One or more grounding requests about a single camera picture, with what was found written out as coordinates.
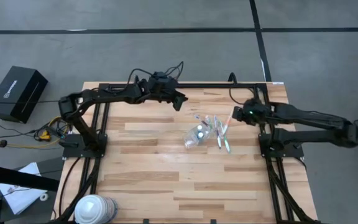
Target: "wooden table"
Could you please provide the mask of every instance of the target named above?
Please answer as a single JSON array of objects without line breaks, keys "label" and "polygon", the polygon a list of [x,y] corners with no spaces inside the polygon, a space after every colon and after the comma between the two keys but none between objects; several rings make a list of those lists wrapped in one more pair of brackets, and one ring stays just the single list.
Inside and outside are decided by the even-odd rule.
[{"label": "wooden table", "polygon": [[[86,82],[84,89],[98,85]],[[288,103],[284,85],[267,86],[270,101]],[[148,218],[151,223],[209,223],[210,219],[218,223],[275,223],[266,163],[257,140],[258,127],[232,119],[227,133],[231,154],[225,147],[219,150],[215,139],[186,149],[183,135],[198,124],[195,114],[216,114],[224,121],[236,104],[228,89],[178,91],[189,98],[178,112],[172,104],[155,101],[110,104],[106,128],[109,142],[101,161],[97,194],[117,200],[119,212],[114,222],[141,223]],[[232,95],[237,101],[253,96],[247,89],[233,89]],[[83,116],[88,125],[93,111],[92,107]],[[293,125],[283,127],[295,129]],[[58,195],[74,160],[65,162]],[[70,174],[64,208],[77,194],[83,161]],[[317,219],[305,168],[290,158],[284,160],[284,167],[291,194],[307,215]]]}]

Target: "yellow cable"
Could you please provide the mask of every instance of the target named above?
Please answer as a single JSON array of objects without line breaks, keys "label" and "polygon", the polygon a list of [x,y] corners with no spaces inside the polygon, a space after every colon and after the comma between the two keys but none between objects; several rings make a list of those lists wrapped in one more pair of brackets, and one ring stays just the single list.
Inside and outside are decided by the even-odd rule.
[{"label": "yellow cable", "polygon": [[[57,119],[59,119],[60,116],[57,116],[55,117],[54,119],[52,119],[48,126],[51,126]],[[67,132],[67,129],[68,129],[68,126],[66,126],[65,130],[63,133],[66,133]],[[8,144],[7,146],[13,146],[13,147],[22,147],[22,148],[25,148],[25,149],[38,149],[38,148],[43,148],[43,147],[47,147],[47,146],[51,146],[53,144],[55,144],[56,142],[59,142],[60,139],[56,139],[55,141],[51,142],[51,143],[48,143],[48,144],[44,144],[44,145],[41,145],[41,146],[24,146],[24,145],[18,145],[18,144]]]}]

